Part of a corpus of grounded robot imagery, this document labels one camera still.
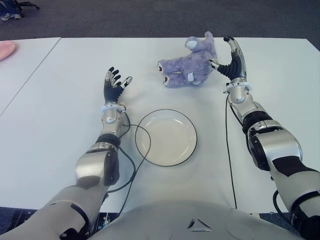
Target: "white table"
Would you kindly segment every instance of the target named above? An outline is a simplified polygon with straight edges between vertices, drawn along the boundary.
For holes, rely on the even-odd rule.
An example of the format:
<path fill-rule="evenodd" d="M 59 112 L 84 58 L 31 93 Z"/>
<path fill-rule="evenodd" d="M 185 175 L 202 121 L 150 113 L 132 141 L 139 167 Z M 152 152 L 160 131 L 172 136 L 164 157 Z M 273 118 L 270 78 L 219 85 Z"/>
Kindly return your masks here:
<path fill-rule="evenodd" d="M 14 40 L 17 49 L 0 61 L 0 115 L 60 37 Z"/>
<path fill-rule="evenodd" d="M 224 132 L 222 78 L 212 73 L 201 88 L 168 89 L 157 70 L 162 58 L 188 54 L 184 38 L 62 38 L 0 117 L 0 206 L 38 209 L 75 183 L 78 158 L 96 141 L 102 125 L 103 84 L 111 66 L 133 76 L 121 101 L 132 123 L 157 109 L 174 109 L 195 124 L 198 145 L 184 163 L 159 167 L 145 162 L 124 211 L 166 199 L 194 199 L 234 207 Z M 122 147 L 142 159 L 134 132 Z M 120 154 L 120 180 L 132 173 Z M 111 193 L 104 212 L 120 210 L 128 188 Z"/>
<path fill-rule="evenodd" d="M 297 137 L 304 163 L 320 170 L 319 52 L 304 39 L 237 40 L 254 99 Z M 170 168 L 142 165 L 124 210 L 179 198 L 234 207 L 225 143 L 226 95 L 222 94 L 227 78 L 213 72 L 201 88 L 167 89 L 156 69 L 157 60 L 188 54 L 184 41 L 61 39 L 0 117 L 0 159 L 10 159 L 1 168 L 0 181 L 7 184 L 0 189 L 0 206 L 38 209 L 59 189 L 74 183 L 78 158 L 101 130 L 103 78 L 114 65 L 124 77 L 134 78 L 121 98 L 132 123 L 153 110 L 171 108 L 186 114 L 198 133 L 198 146 L 185 163 Z M 216 48 L 219 61 L 229 63 L 228 44 L 217 38 Z M 275 185 L 269 173 L 254 166 L 241 127 L 230 111 L 228 131 L 238 208 L 249 213 L 274 212 Z M 138 163 L 141 158 L 133 136 L 132 132 L 124 137 L 122 147 Z M 117 186 L 131 171 L 120 155 Z M 127 188 L 110 194 L 101 210 L 118 211 L 126 193 Z"/>

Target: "plush toy ear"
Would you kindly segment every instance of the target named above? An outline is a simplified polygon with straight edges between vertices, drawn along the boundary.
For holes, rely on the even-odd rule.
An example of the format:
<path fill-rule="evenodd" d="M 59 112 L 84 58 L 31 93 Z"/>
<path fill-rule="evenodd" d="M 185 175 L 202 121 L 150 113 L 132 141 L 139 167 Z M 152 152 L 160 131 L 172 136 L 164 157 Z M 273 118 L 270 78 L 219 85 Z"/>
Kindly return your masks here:
<path fill-rule="evenodd" d="M 192 50 L 192 49 L 194 49 L 196 47 L 196 45 L 197 45 L 197 41 L 196 40 L 191 40 L 191 41 L 186 42 L 185 47 L 187 49 Z"/>

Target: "triangular logo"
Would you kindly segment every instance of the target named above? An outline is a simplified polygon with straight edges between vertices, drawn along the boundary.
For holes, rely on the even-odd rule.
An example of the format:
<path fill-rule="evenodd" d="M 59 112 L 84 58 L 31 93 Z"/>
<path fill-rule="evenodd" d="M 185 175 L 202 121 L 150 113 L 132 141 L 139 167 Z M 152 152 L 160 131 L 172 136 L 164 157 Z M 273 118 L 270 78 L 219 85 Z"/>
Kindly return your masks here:
<path fill-rule="evenodd" d="M 187 229 L 190 232 L 211 232 L 212 227 L 198 217 L 192 218 Z"/>

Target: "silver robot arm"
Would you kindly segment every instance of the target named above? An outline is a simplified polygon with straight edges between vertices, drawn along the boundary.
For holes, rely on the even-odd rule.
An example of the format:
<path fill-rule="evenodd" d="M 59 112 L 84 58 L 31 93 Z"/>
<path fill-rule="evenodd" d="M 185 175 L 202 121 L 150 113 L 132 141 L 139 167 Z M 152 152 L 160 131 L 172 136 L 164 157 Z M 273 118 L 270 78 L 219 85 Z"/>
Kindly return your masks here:
<path fill-rule="evenodd" d="M 320 239 L 320 173 L 302 163 L 298 140 L 253 100 L 240 46 L 232 37 L 225 37 L 224 41 L 231 46 L 231 64 L 209 61 L 230 79 L 226 85 L 227 100 L 236 110 L 253 162 L 259 169 L 269 171 L 291 213 L 291 224 L 301 236 Z"/>
<path fill-rule="evenodd" d="M 118 73 L 112 67 L 105 76 L 102 131 L 76 164 L 76 184 L 61 190 L 28 221 L 1 235 L 0 240 L 81 240 L 93 233 L 107 190 L 119 179 L 118 148 L 126 130 L 126 108 L 118 104 L 118 98 L 132 77 L 120 81 Z"/>

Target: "white plate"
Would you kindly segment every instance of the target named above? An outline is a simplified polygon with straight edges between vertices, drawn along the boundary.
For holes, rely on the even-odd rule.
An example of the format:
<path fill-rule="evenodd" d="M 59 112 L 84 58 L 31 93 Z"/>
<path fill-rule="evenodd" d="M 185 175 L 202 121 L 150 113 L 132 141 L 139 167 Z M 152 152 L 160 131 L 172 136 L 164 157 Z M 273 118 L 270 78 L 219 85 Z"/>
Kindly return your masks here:
<path fill-rule="evenodd" d="M 149 162 L 169 167 L 187 160 L 197 145 L 197 132 L 193 123 L 182 113 L 161 109 L 149 113 L 139 123 L 151 137 L 151 148 L 146 157 Z M 149 148 L 148 134 L 140 127 L 136 132 L 137 148 L 145 156 Z"/>

